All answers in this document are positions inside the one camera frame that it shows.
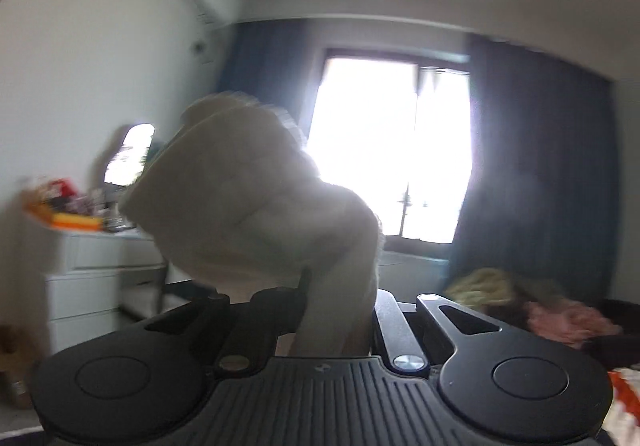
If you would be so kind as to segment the white zip-up garment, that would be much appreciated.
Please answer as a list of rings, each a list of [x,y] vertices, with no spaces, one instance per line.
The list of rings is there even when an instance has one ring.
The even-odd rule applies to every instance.
[[[242,92],[195,101],[119,210],[170,264],[231,299],[306,280],[292,355],[369,351],[380,223],[357,193],[320,178],[284,110]]]

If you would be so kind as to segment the pink garment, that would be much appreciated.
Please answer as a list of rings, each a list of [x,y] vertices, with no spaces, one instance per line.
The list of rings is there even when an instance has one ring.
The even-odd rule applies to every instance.
[[[599,310],[571,299],[561,299],[551,308],[528,302],[526,310],[528,328],[536,336],[576,350],[592,339],[622,333],[622,328]]]

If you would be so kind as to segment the light green knit garment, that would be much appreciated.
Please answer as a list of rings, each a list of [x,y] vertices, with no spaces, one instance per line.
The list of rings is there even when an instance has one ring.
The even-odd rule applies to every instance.
[[[508,305],[516,298],[511,276],[499,268],[484,267],[454,281],[445,296],[472,310],[485,313],[494,306]]]

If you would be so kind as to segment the white dresser desk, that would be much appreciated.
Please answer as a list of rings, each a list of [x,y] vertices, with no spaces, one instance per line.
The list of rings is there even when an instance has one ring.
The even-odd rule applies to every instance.
[[[164,261],[153,239],[56,229],[23,217],[21,283],[25,325],[46,356],[117,328],[125,280],[153,279]]]

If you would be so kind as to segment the striped bed blanket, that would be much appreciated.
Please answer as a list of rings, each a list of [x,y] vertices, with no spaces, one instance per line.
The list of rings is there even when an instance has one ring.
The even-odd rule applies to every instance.
[[[615,445],[639,446],[640,403],[638,369],[620,368],[608,373],[613,401],[603,422],[603,429]]]

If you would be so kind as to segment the teal right curtain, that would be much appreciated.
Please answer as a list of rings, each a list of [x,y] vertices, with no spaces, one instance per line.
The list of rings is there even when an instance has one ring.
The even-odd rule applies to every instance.
[[[468,50],[472,173],[449,279],[497,267],[603,299],[620,225],[612,82],[479,35]]]

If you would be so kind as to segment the teal curtain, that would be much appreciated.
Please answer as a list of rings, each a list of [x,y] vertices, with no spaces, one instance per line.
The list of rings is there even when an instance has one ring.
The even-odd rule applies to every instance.
[[[217,89],[280,106],[309,133],[324,65],[318,27],[311,19],[239,24]]]
[[[497,267],[603,299],[620,225],[612,82],[479,35],[468,50],[472,173],[449,279]]]

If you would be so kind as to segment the orange tray with items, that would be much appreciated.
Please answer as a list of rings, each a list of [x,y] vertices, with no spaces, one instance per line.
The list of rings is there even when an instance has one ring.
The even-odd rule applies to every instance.
[[[81,191],[70,178],[28,180],[22,190],[22,204],[25,212],[53,229],[88,232],[104,229],[102,198]]]

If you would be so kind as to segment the oval vanity mirror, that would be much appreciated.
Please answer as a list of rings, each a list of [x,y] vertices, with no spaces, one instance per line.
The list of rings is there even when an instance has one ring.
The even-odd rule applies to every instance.
[[[103,182],[115,187],[129,187],[145,168],[155,127],[150,123],[130,126],[122,138],[122,143],[105,167]]]

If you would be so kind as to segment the teal left curtain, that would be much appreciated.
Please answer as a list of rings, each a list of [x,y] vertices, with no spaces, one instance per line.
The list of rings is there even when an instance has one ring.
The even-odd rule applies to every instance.
[[[324,65],[318,27],[311,19],[239,24],[217,89],[280,106],[309,133]]]

